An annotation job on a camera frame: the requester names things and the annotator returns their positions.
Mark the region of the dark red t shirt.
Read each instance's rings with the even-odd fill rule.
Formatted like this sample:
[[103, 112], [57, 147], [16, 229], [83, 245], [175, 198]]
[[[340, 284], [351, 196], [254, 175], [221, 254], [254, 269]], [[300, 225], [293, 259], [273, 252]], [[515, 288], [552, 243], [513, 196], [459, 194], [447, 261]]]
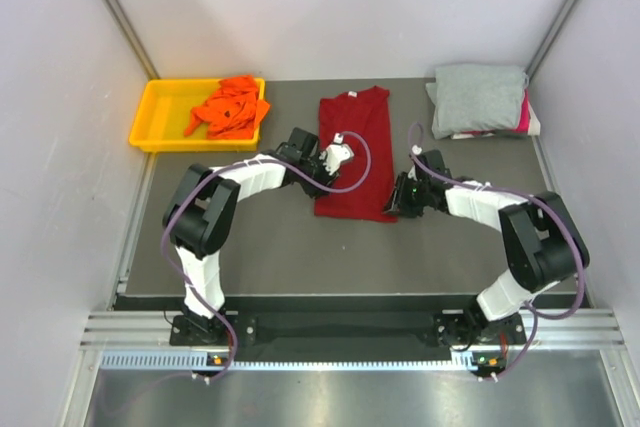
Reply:
[[322, 148], [328, 146], [336, 133], [350, 131], [358, 135], [344, 138], [355, 157], [340, 168], [334, 187], [350, 187], [363, 174], [367, 177], [349, 193], [329, 194], [318, 199], [314, 205], [315, 215], [381, 223], [397, 221], [383, 213], [395, 183], [389, 96], [388, 90], [373, 86], [320, 100], [318, 136]]

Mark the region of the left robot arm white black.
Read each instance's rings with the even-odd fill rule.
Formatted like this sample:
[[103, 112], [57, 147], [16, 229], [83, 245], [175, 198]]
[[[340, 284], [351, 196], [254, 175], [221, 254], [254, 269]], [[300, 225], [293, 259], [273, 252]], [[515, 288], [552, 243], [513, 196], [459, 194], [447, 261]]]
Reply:
[[227, 321], [220, 314], [225, 302], [220, 251], [239, 202], [291, 184], [300, 185], [310, 198], [317, 199], [334, 185], [342, 165], [353, 157], [342, 135], [322, 149], [316, 135], [296, 128], [277, 148], [241, 163], [191, 165], [163, 217], [186, 277], [183, 314], [174, 326], [209, 344], [226, 334]]

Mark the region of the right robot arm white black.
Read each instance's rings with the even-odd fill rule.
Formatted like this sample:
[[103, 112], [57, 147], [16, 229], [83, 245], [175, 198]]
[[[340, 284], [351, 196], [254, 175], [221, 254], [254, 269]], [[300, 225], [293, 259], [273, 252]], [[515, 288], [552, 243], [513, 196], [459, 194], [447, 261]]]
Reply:
[[547, 317], [563, 319], [581, 306], [590, 255], [557, 193], [528, 195], [470, 178], [454, 179], [438, 150], [414, 146], [410, 156], [413, 167], [398, 175], [385, 206], [387, 214], [416, 218], [431, 208], [490, 227], [502, 236], [506, 270], [463, 310], [474, 340], [492, 341], [502, 332], [503, 320], [570, 277], [577, 281], [573, 305], [563, 314]]

